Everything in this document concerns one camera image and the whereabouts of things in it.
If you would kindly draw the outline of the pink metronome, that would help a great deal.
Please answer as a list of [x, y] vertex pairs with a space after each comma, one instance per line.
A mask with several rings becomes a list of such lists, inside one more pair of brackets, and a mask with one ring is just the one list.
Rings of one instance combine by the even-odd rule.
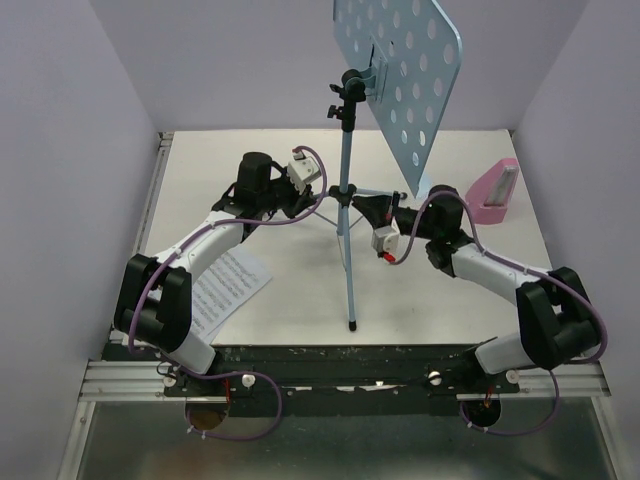
[[496, 225], [504, 221], [519, 173], [516, 158], [503, 158], [471, 185], [465, 200], [477, 224]]

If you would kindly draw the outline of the sheet music pages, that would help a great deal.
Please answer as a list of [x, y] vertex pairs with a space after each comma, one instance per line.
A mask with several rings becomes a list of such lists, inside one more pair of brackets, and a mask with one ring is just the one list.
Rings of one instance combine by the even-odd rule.
[[212, 343], [227, 319], [271, 279], [263, 263], [243, 246], [223, 254], [192, 288], [191, 331]]

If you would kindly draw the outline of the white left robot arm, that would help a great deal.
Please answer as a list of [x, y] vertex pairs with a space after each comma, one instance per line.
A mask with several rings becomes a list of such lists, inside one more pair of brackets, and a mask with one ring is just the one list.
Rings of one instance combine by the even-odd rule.
[[128, 341], [143, 341], [188, 370], [187, 382], [201, 395], [222, 380], [214, 348], [191, 330], [194, 283], [214, 262], [260, 226], [273, 226], [282, 212], [290, 225], [310, 216], [323, 195], [312, 190], [327, 179], [326, 167], [309, 147], [298, 146], [287, 165], [266, 153], [243, 155], [236, 180], [203, 222], [164, 251], [134, 255], [126, 264], [113, 326]]

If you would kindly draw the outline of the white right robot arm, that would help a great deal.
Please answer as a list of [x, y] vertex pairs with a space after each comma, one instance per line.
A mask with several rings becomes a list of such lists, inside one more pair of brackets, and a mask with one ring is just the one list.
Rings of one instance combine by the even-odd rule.
[[603, 355], [608, 333], [579, 275], [567, 267], [528, 267], [484, 247], [476, 230], [462, 228], [462, 221], [473, 215], [456, 189], [434, 187], [419, 209], [400, 206], [397, 194], [355, 195], [351, 204], [373, 228], [377, 255], [390, 264], [399, 261], [385, 247], [386, 241], [399, 236], [423, 239], [435, 269], [475, 283], [515, 306], [517, 332], [481, 343], [466, 355], [459, 371], [467, 389], [483, 391], [508, 370], [551, 371], [563, 364], [595, 362]]

